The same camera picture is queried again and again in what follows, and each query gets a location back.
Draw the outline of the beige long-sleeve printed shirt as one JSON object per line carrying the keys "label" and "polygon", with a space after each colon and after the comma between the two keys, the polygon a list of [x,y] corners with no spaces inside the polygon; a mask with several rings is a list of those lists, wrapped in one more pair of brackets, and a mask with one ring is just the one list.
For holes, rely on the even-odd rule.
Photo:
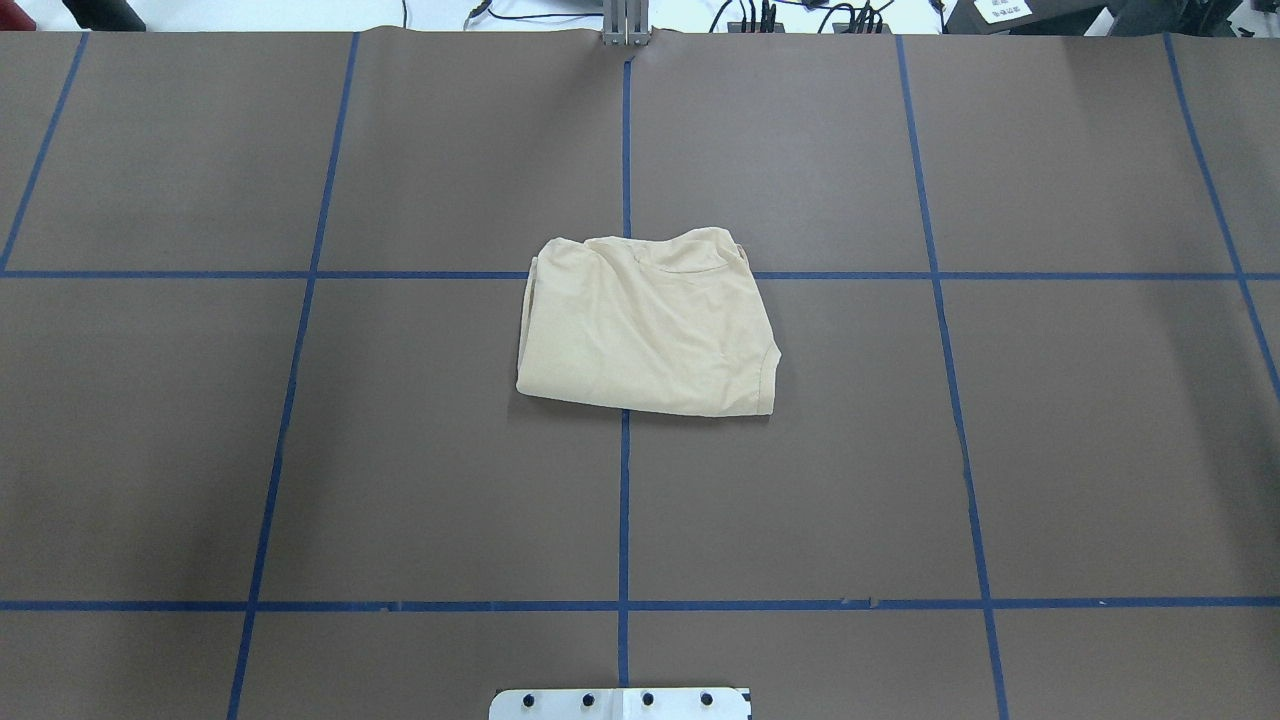
{"label": "beige long-sleeve printed shirt", "polygon": [[748,254],[727,229],[554,238],[530,263],[515,378],[522,395],[769,416],[781,359]]}

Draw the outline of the aluminium frame post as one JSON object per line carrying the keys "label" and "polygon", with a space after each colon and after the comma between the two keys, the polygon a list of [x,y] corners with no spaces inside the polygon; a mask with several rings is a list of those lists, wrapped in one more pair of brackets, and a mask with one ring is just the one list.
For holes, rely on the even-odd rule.
{"label": "aluminium frame post", "polygon": [[652,38],[648,0],[603,0],[602,41],[607,46],[645,46]]}

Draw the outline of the white pedestal column base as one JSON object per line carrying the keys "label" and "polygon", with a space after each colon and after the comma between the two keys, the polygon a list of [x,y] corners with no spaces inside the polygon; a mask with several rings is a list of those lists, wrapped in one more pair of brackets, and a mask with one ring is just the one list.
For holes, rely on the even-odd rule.
{"label": "white pedestal column base", "polygon": [[508,689],[489,719],[751,719],[748,689],[732,687]]}

